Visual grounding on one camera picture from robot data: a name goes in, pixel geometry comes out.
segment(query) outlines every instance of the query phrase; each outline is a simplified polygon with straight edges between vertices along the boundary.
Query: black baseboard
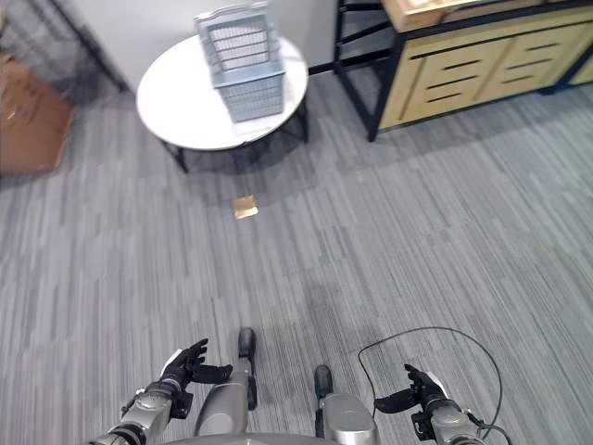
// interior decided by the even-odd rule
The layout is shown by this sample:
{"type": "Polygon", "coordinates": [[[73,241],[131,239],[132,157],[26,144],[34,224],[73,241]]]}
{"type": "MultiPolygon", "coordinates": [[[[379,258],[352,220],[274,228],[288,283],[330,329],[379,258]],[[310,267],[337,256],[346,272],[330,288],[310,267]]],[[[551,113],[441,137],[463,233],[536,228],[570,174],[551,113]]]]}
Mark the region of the black baseboard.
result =
{"type": "MultiPolygon", "coordinates": [[[[389,56],[389,49],[381,49],[379,51],[373,51],[371,53],[362,54],[360,56],[348,57],[342,59],[342,66],[351,67],[352,65],[359,65],[362,63],[371,63],[380,58],[389,56]]],[[[334,69],[334,63],[328,62],[321,65],[315,65],[309,68],[309,75],[320,74],[322,72],[331,71],[334,69]]]]}

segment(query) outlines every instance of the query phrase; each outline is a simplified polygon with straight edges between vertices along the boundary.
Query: plastic basket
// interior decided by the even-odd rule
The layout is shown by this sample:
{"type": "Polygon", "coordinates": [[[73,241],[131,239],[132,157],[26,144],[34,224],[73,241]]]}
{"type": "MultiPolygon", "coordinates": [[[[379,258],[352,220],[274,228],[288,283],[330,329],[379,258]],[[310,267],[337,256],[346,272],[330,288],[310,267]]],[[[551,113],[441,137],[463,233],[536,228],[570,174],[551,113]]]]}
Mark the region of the plastic basket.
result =
{"type": "Polygon", "coordinates": [[[267,6],[230,6],[196,17],[212,85],[234,122],[284,111],[284,65],[267,6]]]}

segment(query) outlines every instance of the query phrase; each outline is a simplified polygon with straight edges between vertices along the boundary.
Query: brown box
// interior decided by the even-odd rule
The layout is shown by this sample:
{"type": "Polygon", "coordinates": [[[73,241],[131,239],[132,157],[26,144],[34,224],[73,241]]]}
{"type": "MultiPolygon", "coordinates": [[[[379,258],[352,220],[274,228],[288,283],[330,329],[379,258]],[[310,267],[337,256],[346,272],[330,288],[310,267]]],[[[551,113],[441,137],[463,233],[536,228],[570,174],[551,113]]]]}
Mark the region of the brown box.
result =
{"type": "Polygon", "coordinates": [[[22,63],[0,57],[0,174],[53,170],[74,108],[22,63]]]}

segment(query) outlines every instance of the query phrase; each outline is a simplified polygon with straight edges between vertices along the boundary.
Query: floor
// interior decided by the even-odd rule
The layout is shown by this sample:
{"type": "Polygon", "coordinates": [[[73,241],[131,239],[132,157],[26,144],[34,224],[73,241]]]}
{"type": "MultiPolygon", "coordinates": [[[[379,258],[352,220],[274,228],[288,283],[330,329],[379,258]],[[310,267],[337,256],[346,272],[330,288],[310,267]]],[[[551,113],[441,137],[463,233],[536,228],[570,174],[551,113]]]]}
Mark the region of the floor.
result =
{"type": "MultiPolygon", "coordinates": [[[[357,350],[433,324],[494,354],[515,443],[590,442],[593,86],[374,144],[331,73],[309,106],[308,145],[280,137],[254,163],[195,153],[183,175],[133,98],[110,94],[80,108],[56,172],[3,180],[0,443],[99,435],[173,350],[209,337],[208,361],[231,361],[242,325],[259,334],[250,427],[312,434],[318,363],[370,406],[357,350]],[[252,194],[259,214],[237,221],[233,200],[252,194]]],[[[492,366],[461,338],[413,334],[365,360],[380,395],[407,386],[411,362],[494,412],[492,366]]],[[[417,443],[409,414],[378,414],[383,443],[417,443]]]]}

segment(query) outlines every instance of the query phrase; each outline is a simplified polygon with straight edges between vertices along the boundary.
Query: cabinet drawer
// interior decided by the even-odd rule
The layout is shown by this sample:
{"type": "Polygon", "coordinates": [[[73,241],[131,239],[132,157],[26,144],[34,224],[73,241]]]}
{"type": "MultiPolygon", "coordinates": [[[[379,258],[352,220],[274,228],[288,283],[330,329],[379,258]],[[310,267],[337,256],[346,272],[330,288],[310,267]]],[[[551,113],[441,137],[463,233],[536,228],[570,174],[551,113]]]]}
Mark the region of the cabinet drawer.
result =
{"type": "Polygon", "coordinates": [[[476,102],[517,95],[554,84],[582,54],[593,27],[590,23],[532,32],[513,38],[508,53],[476,102]],[[575,57],[575,48],[579,47],[575,57]]]}
{"type": "Polygon", "coordinates": [[[426,57],[404,120],[470,106],[510,44],[511,39],[501,39],[426,57]]]}

